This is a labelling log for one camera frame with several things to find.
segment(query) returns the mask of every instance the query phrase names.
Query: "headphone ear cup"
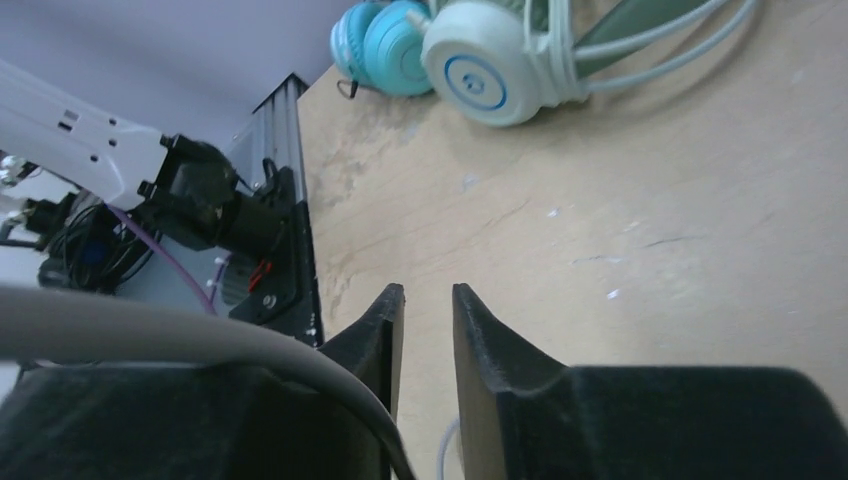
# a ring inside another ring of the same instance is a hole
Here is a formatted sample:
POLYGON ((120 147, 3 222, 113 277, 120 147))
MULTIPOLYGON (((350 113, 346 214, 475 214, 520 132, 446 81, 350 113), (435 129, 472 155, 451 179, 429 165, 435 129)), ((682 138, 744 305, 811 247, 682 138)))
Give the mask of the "headphone ear cup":
POLYGON ((336 68, 365 86, 373 85, 365 68, 365 34, 382 10, 382 5, 373 2, 354 5, 342 15, 330 33, 330 52, 336 68))
POLYGON ((542 107, 538 73, 515 13, 489 2, 454 2, 427 28, 421 61, 436 93, 466 116, 504 127, 542 107))
POLYGON ((365 69, 374 86, 388 95, 421 95, 433 88, 421 65, 424 38, 406 20, 412 9, 429 17, 423 4, 399 0, 384 8, 365 34, 365 69))

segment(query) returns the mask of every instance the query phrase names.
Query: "teal headphones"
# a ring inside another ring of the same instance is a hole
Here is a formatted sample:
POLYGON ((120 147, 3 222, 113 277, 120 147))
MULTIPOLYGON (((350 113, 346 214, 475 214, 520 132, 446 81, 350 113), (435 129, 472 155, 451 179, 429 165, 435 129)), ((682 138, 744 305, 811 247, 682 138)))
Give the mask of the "teal headphones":
POLYGON ((412 0, 363 2, 336 22, 330 51, 336 67, 351 81, 350 93, 342 93, 353 98, 359 86, 396 96, 432 90, 421 65, 424 37, 406 20, 410 10, 429 16, 424 4, 412 0))

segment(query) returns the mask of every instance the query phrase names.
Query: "gray cable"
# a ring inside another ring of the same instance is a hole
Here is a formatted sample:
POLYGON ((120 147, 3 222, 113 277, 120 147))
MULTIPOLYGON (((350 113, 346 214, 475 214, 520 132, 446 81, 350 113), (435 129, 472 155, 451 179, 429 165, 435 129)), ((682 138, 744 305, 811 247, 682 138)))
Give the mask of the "gray cable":
POLYGON ((574 58, 578 61, 594 60, 597 58, 612 57, 622 53, 629 53, 634 50, 638 50, 663 37, 667 37, 678 30, 682 30, 702 18, 705 18, 707 15, 718 10, 718 8, 727 3, 727 1, 728 0, 710 0, 686 15, 678 17, 677 19, 660 25, 659 27, 652 28, 636 35, 631 35, 620 40, 578 48, 574 52, 574 58))
POLYGON ((698 45, 697 47, 689 50, 688 52, 675 57, 668 62, 663 63, 662 65, 658 65, 650 70, 646 70, 641 73, 636 73, 633 75, 626 75, 623 77, 612 78, 610 80, 601 80, 596 82, 589 82, 586 84, 586 88, 590 92, 602 92, 607 90, 618 90, 622 88, 632 87, 634 85, 638 85, 640 83, 647 82, 649 80, 653 80, 661 75, 665 75, 673 70, 677 70, 683 65, 695 60, 701 55, 707 53, 709 50, 712 50, 713 47, 718 45, 722 40, 727 38, 733 30, 736 29, 745 19, 750 15, 754 8, 757 6, 758 0, 745 0, 745 4, 739 8, 739 11, 736 12, 736 15, 733 16, 730 21, 728 21, 722 28, 720 28, 716 33, 713 34, 712 37, 704 40, 703 43, 698 45))
POLYGON ((377 437, 400 480, 415 475, 400 433, 353 374, 285 335, 229 319, 114 298, 0 287, 0 359, 253 364, 338 400, 377 437))
POLYGON ((448 454, 448 445, 451 439, 459 430, 459 417, 453 419, 448 425, 445 433, 442 434, 442 439, 439 441, 439 457, 436 459, 436 479, 445 480, 445 457, 448 454))

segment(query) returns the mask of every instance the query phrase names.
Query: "scratch on table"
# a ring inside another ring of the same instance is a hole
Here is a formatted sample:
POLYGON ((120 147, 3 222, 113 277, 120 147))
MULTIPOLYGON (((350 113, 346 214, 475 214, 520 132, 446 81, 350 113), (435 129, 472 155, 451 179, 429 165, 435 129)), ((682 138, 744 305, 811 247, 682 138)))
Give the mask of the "scratch on table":
POLYGON ((515 215, 516 213, 520 212, 520 211, 521 211, 524 207, 526 207, 529 203, 530 203, 530 199, 528 198, 528 199, 527 199, 527 200, 525 200, 525 201, 524 201, 524 203, 522 203, 521 205, 519 205, 519 206, 517 206, 517 207, 513 208, 512 210, 509 210, 508 212, 504 213, 503 215, 501 215, 501 216, 499 216, 499 217, 497 217, 497 218, 493 218, 493 219, 489 220, 488 222, 486 222, 486 224, 485 224, 485 225, 483 225, 483 228, 482 228, 481 230, 485 230, 485 229, 487 229, 487 228, 489 228, 489 227, 497 226, 499 223, 503 222, 504 220, 508 219, 509 217, 511 217, 511 216, 515 215))
POLYGON ((571 262, 572 265, 578 265, 586 262, 609 262, 609 263, 621 263, 624 261, 622 257, 613 257, 610 255, 595 255, 594 257, 587 258, 578 258, 577 260, 573 260, 571 262))
POLYGON ((686 236, 682 236, 682 237, 666 238, 666 239, 663 239, 663 240, 656 241, 654 243, 649 243, 642 248, 651 248, 651 247, 656 247, 656 246, 659 246, 659 245, 665 245, 667 243, 686 242, 686 241, 689 241, 689 240, 702 240, 703 238, 704 238, 704 236, 702 236, 702 235, 686 235, 686 236))

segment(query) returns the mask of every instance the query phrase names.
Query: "wooden desk surface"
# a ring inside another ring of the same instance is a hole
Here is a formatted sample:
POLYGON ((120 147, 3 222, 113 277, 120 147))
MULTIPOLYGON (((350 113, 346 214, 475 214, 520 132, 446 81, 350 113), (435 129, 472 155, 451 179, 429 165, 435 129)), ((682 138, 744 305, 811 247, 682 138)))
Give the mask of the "wooden desk surface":
POLYGON ((406 287, 421 478, 457 412, 455 282, 564 363, 791 366, 848 412, 848 2, 762 3, 685 70, 516 128, 433 96, 350 102, 335 69, 302 97, 324 321, 406 287))

